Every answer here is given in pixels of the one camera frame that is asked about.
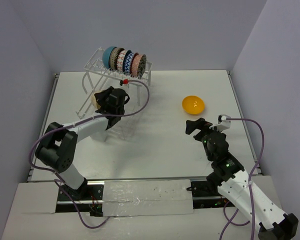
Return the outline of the tan beige bowl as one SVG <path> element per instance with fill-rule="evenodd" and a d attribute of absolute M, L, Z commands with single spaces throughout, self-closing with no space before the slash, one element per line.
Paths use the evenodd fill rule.
<path fill-rule="evenodd" d="M 95 96 L 97 93 L 99 93 L 99 91 L 93 91 L 92 92 L 91 97 L 90 97 L 90 101 L 91 101 L 93 107 L 95 109 L 99 110 L 101 106 L 98 104 L 98 100 Z"/>

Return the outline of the yellow bowl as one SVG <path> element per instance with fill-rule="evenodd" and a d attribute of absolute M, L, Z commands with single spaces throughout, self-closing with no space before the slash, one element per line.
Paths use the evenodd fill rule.
<path fill-rule="evenodd" d="M 205 110 L 204 101 L 195 95 L 186 96 L 181 105 L 183 110 L 190 115 L 199 115 Z"/>

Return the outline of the white wire dish rack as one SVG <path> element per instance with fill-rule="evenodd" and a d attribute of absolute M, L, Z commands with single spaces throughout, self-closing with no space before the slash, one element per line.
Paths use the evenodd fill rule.
<path fill-rule="evenodd" d="M 125 113 L 133 113 L 139 110 L 147 100 L 147 90 L 138 81 L 143 82 L 147 86 L 151 85 L 151 69 L 152 63 L 146 61 L 145 72 L 142 77 L 133 77 L 132 74 L 126 75 L 123 73 L 125 57 L 128 53 L 136 53 L 132 50 L 124 49 L 120 52 L 117 59 L 117 70 L 106 69 L 103 64 L 103 53 L 106 49 L 98 48 L 92 57 L 84 66 L 85 73 L 82 77 L 81 86 L 85 93 L 85 101 L 76 111 L 79 119 L 88 118 L 95 112 L 95 108 L 91 103 L 91 95 L 94 91 L 100 92 L 108 87 L 123 88 L 129 95 L 130 100 L 125 105 Z M 129 83 L 120 86 L 120 80 L 128 79 Z"/>

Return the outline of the black white floral bowl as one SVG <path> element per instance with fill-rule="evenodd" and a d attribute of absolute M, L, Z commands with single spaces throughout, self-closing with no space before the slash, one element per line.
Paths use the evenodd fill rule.
<path fill-rule="evenodd" d="M 147 56 L 143 54 L 140 57 L 140 61 L 138 64 L 138 69 L 137 69 L 137 77 L 141 78 L 146 70 L 146 63 L 147 63 Z"/>

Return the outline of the dark brown cream bowl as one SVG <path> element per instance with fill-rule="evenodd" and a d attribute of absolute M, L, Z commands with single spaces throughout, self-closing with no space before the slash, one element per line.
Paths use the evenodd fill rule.
<path fill-rule="evenodd" d="M 110 54 L 110 58 L 109 58 L 109 67 L 111 70 L 116 71 L 117 68 L 117 60 L 119 57 L 119 54 L 124 50 L 124 48 L 122 47 L 115 47 L 111 54 Z"/>

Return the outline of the blue triangle pattern bowl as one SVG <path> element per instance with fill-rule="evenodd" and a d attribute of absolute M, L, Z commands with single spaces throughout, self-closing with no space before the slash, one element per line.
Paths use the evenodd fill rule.
<path fill-rule="evenodd" d="M 132 63 L 134 61 L 134 58 L 138 55 L 138 52 L 130 52 L 126 55 L 123 63 L 123 73 L 126 75 L 131 74 L 131 68 L 132 68 Z"/>

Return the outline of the teal blue bowl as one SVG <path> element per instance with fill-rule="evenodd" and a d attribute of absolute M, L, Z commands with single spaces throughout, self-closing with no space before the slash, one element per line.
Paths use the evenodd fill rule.
<path fill-rule="evenodd" d="M 110 46 L 108 47 L 104 52 L 103 52 L 103 55 L 102 55 L 102 62 L 103 62 L 103 65 L 106 69 L 109 69 L 110 68 L 110 57 L 111 57 L 111 53 L 112 51 L 115 49 L 116 47 L 115 46 Z"/>

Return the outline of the orange red patterned bowl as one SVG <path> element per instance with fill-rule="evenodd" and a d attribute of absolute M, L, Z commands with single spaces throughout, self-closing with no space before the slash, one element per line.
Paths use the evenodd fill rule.
<path fill-rule="evenodd" d="M 133 77 L 137 77 L 138 76 L 138 68 L 139 68 L 139 64 L 142 60 L 143 54 L 137 54 L 132 61 L 131 64 L 131 74 Z"/>

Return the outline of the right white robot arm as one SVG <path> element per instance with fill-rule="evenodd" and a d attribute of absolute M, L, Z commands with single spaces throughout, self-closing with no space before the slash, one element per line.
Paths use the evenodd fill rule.
<path fill-rule="evenodd" d="M 212 173 L 205 185 L 192 185 L 188 190 L 193 196 L 210 193 L 229 200 L 252 224 L 252 232 L 260 240 L 291 240 L 297 233 L 298 218 L 279 208 L 253 182 L 244 166 L 229 152 L 224 130 L 231 126 L 232 118 L 219 115 L 218 123 L 212 124 L 204 118 L 187 120 L 185 133 L 199 132 L 194 139 L 202 143 Z"/>

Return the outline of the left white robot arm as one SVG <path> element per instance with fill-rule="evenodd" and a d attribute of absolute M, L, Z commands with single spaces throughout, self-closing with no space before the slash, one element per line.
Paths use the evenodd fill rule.
<path fill-rule="evenodd" d="M 35 157 L 52 168 L 63 180 L 63 190 L 76 200 L 83 199 L 88 193 L 88 181 L 73 164 L 76 145 L 81 140 L 103 134 L 121 120 L 125 114 L 124 105 L 130 97 L 123 88 L 110 86 L 106 90 L 92 95 L 97 110 L 93 120 L 84 124 L 62 129 L 40 141 Z"/>

